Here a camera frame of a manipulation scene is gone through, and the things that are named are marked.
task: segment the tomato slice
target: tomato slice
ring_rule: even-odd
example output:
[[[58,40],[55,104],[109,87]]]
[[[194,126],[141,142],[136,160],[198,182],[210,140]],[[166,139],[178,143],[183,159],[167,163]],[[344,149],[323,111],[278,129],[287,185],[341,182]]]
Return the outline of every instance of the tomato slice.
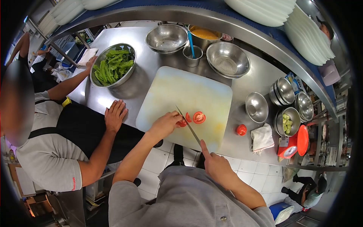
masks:
[[[190,118],[190,116],[189,116],[189,113],[187,112],[186,114],[185,114],[185,119],[187,120],[187,122],[192,122],[192,119]]]
[[[239,125],[237,127],[237,130],[236,131],[237,131],[237,134],[238,135],[245,135],[246,132],[247,132],[247,128],[246,128],[246,126],[244,124],[241,124],[241,125]]]
[[[178,121],[177,124],[180,126],[180,127],[185,127],[187,126],[187,122],[185,121],[185,119],[183,118],[183,120],[181,121]]]
[[[195,112],[193,121],[195,124],[201,124],[205,121],[205,115],[201,111]]]

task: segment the white towel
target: white towel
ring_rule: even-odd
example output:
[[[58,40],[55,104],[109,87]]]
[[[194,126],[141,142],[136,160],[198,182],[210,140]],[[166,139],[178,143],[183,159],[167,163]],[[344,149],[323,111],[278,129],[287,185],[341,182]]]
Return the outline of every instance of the white towel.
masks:
[[[89,59],[96,55],[97,51],[98,51],[97,48],[86,49],[85,52],[83,53],[82,58],[79,60],[77,64],[80,66],[85,66],[86,63],[89,61]]]
[[[253,152],[261,154],[261,151],[266,148],[275,146],[272,138],[271,126],[265,123],[262,127],[251,131],[251,137],[253,139]]]

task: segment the orange kitchen scale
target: orange kitchen scale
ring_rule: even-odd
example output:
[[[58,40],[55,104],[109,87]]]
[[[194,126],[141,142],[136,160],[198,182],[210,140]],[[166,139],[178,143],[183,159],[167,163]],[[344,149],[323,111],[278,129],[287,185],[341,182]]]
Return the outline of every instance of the orange kitchen scale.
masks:
[[[309,145],[309,134],[305,125],[301,125],[299,131],[292,137],[281,137],[277,155],[282,158],[291,158],[296,151],[300,156],[305,155]]]

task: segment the gray t-shirt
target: gray t-shirt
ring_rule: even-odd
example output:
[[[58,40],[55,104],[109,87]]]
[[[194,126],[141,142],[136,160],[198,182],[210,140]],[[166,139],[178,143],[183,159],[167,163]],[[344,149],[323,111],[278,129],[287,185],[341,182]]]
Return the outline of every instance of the gray t-shirt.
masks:
[[[35,94],[35,101],[49,99],[48,92]],[[56,127],[63,107],[47,101],[35,105],[32,131]],[[58,134],[28,139],[16,149],[16,157],[29,177],[49,191],[74,191],[82,188],[81,169],[77,160],[88,161],[82,150]]]
[[[171,166],[159,179],[160,189],[152,205],[141,204],[133,183],[114,183],[109,195],[109,226],[275,226],[269,208],[251,210],[205,170]]]

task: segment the hand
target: hand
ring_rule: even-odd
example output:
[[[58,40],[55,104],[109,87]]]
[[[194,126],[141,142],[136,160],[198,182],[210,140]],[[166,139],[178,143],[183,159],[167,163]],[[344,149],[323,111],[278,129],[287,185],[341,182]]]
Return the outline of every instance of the hand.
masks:
[[[91,71],[91,67],[92,67],[92,65],[93,65],[93,63],[94,63],[94,61],[96,60],[96,58],[97,58],[98,56],[93,56],[92,58],[90,58],[89,60],[88,60],[88,62],[86,63],[86,70],[87,71]]]
[[[240,181],[237,174],[233,172],[227,159],[215,153],[209,153],[204,140],[200,141],[200,147],[205,157],[205,171],[211,178],[223,186],[225,190],[234,190],[237,182]]]
[[[183,117],[177,111],[167,112],[152,124],[148,132],[157,143],[170,135],[175,128],[180,127],[177,122],[181,120]]]
[[[127,113],[127,109],[125,108],[125,103],[120,99],[119,101],[115,100],[110,108],[106,108],[105,111],[105,124],[106,131],[110,131],[112,133],[117,133],[122,125],[122,119]]]

